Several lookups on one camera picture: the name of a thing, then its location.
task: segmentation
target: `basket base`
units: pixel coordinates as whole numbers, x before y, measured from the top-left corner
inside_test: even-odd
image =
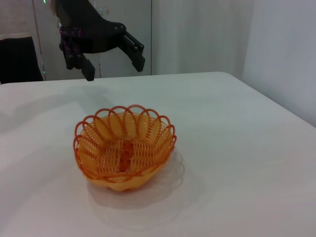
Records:
[[[115,183],[110,183],[105,180],[89,179],[88,177],[86,176],[85,177],[92,184],[102,186],[102,187],[107,187],[115,191],[123,192],[123,191],[128,191],[128,190],[134,190],[141,187],[142,185],[147,183],[155,174],[157,174],[164,167],[164,165],[165,163],[160,165],[154,171],[148,172],[147,174],[146,172],[144,172],[143,176],[134,176],[130,180],[125,181],[125,182],[119,181],[119,179],[122,179],[122,177],[114,178]]]

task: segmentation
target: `robotic arm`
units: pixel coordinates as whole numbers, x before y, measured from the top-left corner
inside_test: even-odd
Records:
[[[101,53],[119,47],[135,69],[144,68],[144,45],[126,31],[122,23],[103,19],[88,0],[56,0],[54,9],[60,19],[61,42],[67,69],[81,69],[88,81],[94,80],[95,68],[84,53]]]

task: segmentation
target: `white backdrop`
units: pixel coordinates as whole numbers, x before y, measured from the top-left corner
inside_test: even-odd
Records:
[[[153,0],[153,74],[232,74],[316,126],[315,0]]]

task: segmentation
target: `white table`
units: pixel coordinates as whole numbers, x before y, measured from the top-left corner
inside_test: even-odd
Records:
[[[140,104],[176,127],[141,190],[89,185],[74,127]],[[202,73],[0,86],[2,237],[315,237],[316,129],[236,78]]]

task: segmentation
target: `woven plastic basket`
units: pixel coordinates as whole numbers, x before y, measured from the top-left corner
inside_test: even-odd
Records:
[[[133,108],[141,112],[133,113]],[[99,117],[104,112],[107,116]],[[169,161],[176,140],[168,117],[140,105],[116,106],[101,109],[76,125],[74,152],[90,182],[125,191],[140,187],[158,173]]]

